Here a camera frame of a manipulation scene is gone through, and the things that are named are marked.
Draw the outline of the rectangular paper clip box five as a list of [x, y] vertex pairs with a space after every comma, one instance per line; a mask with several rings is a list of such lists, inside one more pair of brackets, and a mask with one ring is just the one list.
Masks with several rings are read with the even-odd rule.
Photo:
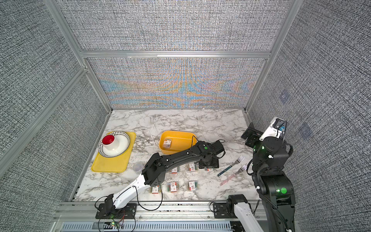
[[198, 171], [198, 164], [195, 164], [195, 163], [189, 163], [188, 165], [187, 165], [187, 170], [189, 171], [189, 172], [197, 172]]

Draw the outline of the rectangular paper clip box seven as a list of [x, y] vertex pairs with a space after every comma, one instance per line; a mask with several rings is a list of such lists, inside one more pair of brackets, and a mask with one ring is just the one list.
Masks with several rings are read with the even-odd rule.
[[189, 191], [196, 191], [199, 189], [198, 181], [192, 180], [186, 183], [186, 189]]

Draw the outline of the rectangular paper clip box three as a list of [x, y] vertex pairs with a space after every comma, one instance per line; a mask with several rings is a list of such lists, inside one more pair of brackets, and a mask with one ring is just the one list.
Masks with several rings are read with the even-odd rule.
[[179, 191], [179, 184], [177, 181], [168, 182], [167, 183], [167, 191], [168, 192], [178, 192]]

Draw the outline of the yellow plastic storage box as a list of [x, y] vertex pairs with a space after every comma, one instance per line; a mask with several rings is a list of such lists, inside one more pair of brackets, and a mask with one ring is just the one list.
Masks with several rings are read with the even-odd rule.
[[[171, 147], [163, 148], [163, 141], [166, 138], [172, 139]], [[159, 141], [159, 148], [164, 155], [171, 155], [189, 149], [197, 143], [195, 134], [186, 131], [167, 130], [162, 133]]]

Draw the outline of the rectangular paper clip box four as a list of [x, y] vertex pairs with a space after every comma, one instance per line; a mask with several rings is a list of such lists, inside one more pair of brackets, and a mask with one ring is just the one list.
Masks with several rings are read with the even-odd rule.
[[163, 141], [163, 148], [168, 149], [168, 148], [171, 147], [171, 144], [172, 144], [172, 139], [170, 139], [170, 138], [166, 138], [166, 139], [164, 139], [164, 141]]

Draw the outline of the rectangular paper clip box two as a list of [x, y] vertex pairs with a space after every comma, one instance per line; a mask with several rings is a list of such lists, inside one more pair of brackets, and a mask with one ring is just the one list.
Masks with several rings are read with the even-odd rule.
[[159, 194], [162, 193], [161, 187], [160, 186], [155, 186], [151, 188], [151, 193], [152, 194]]

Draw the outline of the clear round paper clip jar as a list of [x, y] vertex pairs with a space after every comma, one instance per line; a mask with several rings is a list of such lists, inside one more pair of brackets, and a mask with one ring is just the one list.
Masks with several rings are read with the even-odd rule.
[[145, 168], [145, 164], [142, 163], [142, 162], [137, 162], [132, 167], [134, 173], [137, 174], [137, 175], [140, 175], [144, 168]]

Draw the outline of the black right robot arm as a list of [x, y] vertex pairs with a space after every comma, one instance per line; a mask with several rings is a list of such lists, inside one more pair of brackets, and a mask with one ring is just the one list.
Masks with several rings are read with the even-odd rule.
[[285, 140], [287, 126], [287, 121], [273, 118], [264, 132], [250, 123], [242, 134], [245, 145], [253, 150], [253, 157], [248, 163], [252, 172], [248, 175], [262, 200], [271, 232], [295, 231], [294, 187], [283, 171], [294, 151]]

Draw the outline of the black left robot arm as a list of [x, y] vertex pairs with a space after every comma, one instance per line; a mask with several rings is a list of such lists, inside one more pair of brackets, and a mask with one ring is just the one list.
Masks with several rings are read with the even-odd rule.
[[213, 143], [198, 141], [190, 148], [171, 155], [153, 154], [141, 174], [133, 182], [122, 191], [106, 197], [104, 206], [107, 213], [123, 209], [132, 199], [150, 187], [160, 186], [165, 180], [166, 173], [174, 168], [191, 162], [200, 164], [202, 168], [217, 167], [218, 160], [221, 159], [219, 154], [222, 157], [226, 154], [219, 140]]

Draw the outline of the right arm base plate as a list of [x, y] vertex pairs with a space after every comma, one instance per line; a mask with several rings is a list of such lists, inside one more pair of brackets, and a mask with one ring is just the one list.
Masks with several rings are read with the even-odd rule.
[[235, 218], [228, 212], [227, 203], [211, 202], [210, 209], [216, 219]]

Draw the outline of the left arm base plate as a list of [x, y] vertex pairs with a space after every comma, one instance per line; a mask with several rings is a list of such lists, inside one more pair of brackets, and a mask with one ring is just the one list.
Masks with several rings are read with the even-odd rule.
[[102, 203], [98, 206], [95, 219], [134, 219], [137, 204], [128, 204], [124, 208], [118, 209], [113, 204]]

